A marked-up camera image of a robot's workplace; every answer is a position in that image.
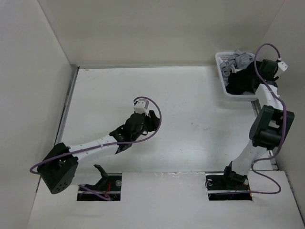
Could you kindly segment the black tank top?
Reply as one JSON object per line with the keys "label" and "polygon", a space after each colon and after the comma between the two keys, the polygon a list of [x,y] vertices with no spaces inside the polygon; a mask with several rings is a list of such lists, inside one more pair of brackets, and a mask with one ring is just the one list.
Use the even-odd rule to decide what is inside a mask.
{"label": "black tank top", "polygon": [[241,95],[243,93],[254,94],[254,88],[257,80],[258,77],[254,69],[254,62],[251,62],[247,68],[229,75],[226,91],[229,94],[234,95]]}

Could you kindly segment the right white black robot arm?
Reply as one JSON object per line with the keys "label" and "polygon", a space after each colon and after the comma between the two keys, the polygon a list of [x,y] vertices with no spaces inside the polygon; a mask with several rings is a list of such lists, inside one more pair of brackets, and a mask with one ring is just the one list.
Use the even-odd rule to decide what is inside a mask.
{"label": "right white black robot arm", "polygon": [[284,111],[277,93],[276,80],[286,69],[281,60],[264,59],[230,76],[229,85],[241,83],[246,92],[254,93],[261,110],[250,128],[248,144],[224,169],[221,183],[225,188],[244,183],[255,161],[284,142],[295,117],[293,112]]}

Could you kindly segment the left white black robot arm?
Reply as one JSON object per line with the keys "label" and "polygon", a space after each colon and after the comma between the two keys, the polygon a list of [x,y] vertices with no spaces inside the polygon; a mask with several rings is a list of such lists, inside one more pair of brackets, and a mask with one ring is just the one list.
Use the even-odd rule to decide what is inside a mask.
{"label": "left white black robot arm", "polygon": [[148,133],[155,135],[161,123],[162,116],[153,110],[147,114],[133,113],[125,124],[102,138],[75,146],[56,144],[38,163],[37,172],[52,194],[61,193],[73,184],[79,165],[121,153],[142,142],[141,136],[150,139]]}

